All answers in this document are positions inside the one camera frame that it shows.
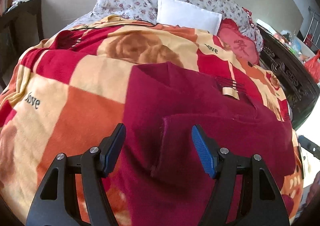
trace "patchwork patterned blanket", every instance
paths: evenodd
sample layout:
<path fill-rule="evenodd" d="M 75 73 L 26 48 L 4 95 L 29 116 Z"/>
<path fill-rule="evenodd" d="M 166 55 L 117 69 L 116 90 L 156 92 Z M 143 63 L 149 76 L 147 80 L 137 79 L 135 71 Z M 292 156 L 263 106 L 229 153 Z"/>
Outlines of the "patchwork patterned blanket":
<path fill-rule="evenodd" d="M 239 98 L 244 90 L 279 122 L 287 122 L 287 101 L 274 74 L 239 58 L 229 48 L 206 31 L 115 15 L 61 31 L 29 48 L 0 96 L 0 193 L 8 206 L 25 222 L 55 156 L 85 152 L 123 121 L 129 78 L 137 64 L 169 61 L 221 76 L 231 81 L 225 94 Z M 248 82 L 243 83 L 244 76 Z M 294 131 L 290 137 L 295 157 L 281 192 L 292 199 L 289 217 L 293 218 L 303 181 Z M 104 184 L 119 224 L 131 225 L 125 195 L 112 182 Z M 89 221 L 81 187 L 77 190 L 83 220 Z"/>

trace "blue gripper pad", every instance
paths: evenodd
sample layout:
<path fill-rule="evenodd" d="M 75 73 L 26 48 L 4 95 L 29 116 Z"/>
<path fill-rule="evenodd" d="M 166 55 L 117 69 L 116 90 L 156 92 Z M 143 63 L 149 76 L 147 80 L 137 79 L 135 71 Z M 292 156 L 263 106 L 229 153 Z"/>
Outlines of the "blue gripper pad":
<path fill-rule="evenodd" d="M 205 173 L 207 173 L 208 175 L 210 175 L 212 179 L 214 179 L 216 176 L 216 164 L 214 163 L 213 156 L 210 153 L 206 143 L 204 142 L 196 126 L 192 127 L 191 137 L 193 144 L 195 145 L 196 150 L 198 152 L 198 156 L 200 158 Z"/>

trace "white pillow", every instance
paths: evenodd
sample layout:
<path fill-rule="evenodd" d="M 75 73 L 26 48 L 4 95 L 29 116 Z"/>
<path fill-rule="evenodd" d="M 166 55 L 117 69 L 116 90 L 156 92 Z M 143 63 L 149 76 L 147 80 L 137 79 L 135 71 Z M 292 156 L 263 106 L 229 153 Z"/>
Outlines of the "white pillow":
<path fill-rule="evenodd" d="M 158 0 L 157 23 L 209 31 L 217 35 L 222 14 L 179 0 Z"/>

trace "metal rack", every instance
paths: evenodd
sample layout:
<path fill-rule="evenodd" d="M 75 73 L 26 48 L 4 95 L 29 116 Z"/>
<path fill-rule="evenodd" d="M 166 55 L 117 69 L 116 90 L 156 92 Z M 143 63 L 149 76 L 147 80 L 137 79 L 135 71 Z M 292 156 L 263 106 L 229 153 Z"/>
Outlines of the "metal rack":
<path fill-rule="evenodd" d="M 314 10 L 313 8 L 311 8 L 310 6 L 309 6 L 308 9 L 309 9 L 309 11 L 313 12 L 313 15 L 312 15 L 312 19 L 311 19 L 311 23 L 310 23 L 308 32 L 307 32 L 307 34 L 306 34 L 303 42 L 305 42 L 305 40 L 308 39 L 317 49 L 319 49 L 319 47 L 317 46 L 317 44 L 318 44 L 318 41 L 319 41 L 319 38 L 320 38 L 320 34 L 319 34 L 318 39 L 317 39 L 317 41 L 316 41 L 315 43 L 313 42 L 313 38 L 314 38 L 314 36 L 315 36 L 316 30 L 317 30 L 317 27 L 318 27 L 318 24 L 319 24 L 319 21 L 320 21 L 320 14 L 317 14 L 317 13 L 315 12 L 315 10 Z M 310 40 L 309 38 L 307 38 L 307 36 L 308 36 L 308 34 L 309 34 L 309 32 L 310 32 L 310 29 L 311 29 L 311 26 L 312 26 L 313 22 L 315 22 L 315 21 L 316 21 L 316 28 L 315 28 L 315 30 L 313 31 L 312 38 L 311 38 L 311 40 Z"/>

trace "silver bolt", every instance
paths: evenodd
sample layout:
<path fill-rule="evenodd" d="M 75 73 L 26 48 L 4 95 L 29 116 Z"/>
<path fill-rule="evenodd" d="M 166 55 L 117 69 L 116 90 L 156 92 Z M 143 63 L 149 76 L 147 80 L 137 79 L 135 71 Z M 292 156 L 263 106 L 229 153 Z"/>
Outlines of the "silver bolt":
<path fill-rule="evenodd" d="M 97 153 L 98 150 L 99 150 L 98 147 L 91 147 L 91 148 L 90 148 L 90 153 Z"/>
<path fill-rule="evenodd" d="M 229 153 L 229 149 L 227 149 L 227 148 L 220 148 L 220 152 L 221 152 L 222 154 L 227 154 L 227 153 Z"/>
<path fill-rule="evenodd" d="M 63 153 L 57 154 L 57 159 L 58 159 L 58 160 L 61 160 L 61 159 L 63 159 L 63 158 L 64 158 L 64 154 L 63 154 Z"/>
<path fill-rule="evenodd" d="M 261 158 L 261 155 L 258 155 L 258 154 L 255 154 L 254 156 L 253 156 L 253 158 L 255 159 L 255 160 L 257 160 L 257 161 L 260 161 L 262 158 Z"/>

